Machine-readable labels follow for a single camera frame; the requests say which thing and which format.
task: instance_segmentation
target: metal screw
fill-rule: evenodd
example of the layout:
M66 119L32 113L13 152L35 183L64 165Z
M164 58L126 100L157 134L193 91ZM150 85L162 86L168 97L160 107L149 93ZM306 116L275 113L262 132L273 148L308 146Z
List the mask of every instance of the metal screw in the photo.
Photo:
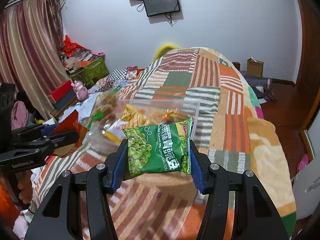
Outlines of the metal screw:
M106 165L104 163L99 163L99 164L97 164L96 167L98 170L103 170L106 167Z
M63 177L68 177L70 175L70 171L69 170L65 170L63 172L61 172Z
M217 164L217 163L212 163L211 165L210 165L210 168L211 169L213 169L213 170L218 170L219 169L219 164Z
M246 174L248 177L253 177L253 175L254 175L253 171L249 171L249 170L247 170L247 171L245 172L245 174Z

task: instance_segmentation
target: red plastic bag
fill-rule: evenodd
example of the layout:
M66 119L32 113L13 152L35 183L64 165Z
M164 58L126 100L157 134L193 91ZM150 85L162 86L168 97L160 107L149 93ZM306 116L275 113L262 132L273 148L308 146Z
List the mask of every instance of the red plastic bag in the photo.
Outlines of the red plastic bag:
M71 57L75 49L86 49L86 48L80 46L78 43L71 42L68 35L66 35L66 39L64 40L63 51L67 54L68 57Z

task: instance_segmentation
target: patchwork blanket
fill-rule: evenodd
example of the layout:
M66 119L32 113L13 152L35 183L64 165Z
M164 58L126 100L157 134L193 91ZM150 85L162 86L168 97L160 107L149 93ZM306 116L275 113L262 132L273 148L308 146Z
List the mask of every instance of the patchwork blanket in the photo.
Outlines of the patchwork blanket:
M194 139L199 151L228 171L254 171L291 235L296 206L284 152L252 89L227 58L208 48L172 50L123 87L119 97L200 100ZM102 161L103 156L87 149L53 158L36 185L39 201L63 170L87 171ZM186 240L196 238L207 198L195 189L191 176L172 172L122 182L108 203L121 240ZM232 233L234 199L230 192L225 239ZM84 239L89 239L85 193L81 216Z

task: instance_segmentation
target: yellow round object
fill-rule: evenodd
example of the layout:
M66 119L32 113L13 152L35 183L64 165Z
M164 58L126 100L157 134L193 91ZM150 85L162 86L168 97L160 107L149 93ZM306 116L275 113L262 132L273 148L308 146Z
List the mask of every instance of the yellow round object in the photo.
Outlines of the yellow round object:
M179 47L177 45L174 45L172 43L166 43L162 45L156 52L156 55L153 58L153 61L156 61L158 58L161 58L164 54L166 54L168 51L172 49L178 49Z

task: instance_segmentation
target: finger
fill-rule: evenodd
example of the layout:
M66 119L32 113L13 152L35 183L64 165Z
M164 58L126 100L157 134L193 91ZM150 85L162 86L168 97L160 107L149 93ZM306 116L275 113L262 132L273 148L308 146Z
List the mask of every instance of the finger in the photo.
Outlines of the finger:
M23 201L23 203L27 204L31 201L32 199L32 184L28 185L25 189L23 189L20 194L19 198Z
M25 185L28 185L30 181L30 177L32 175L32 171L24 171L22 177L18 181L18 189L24 189Z

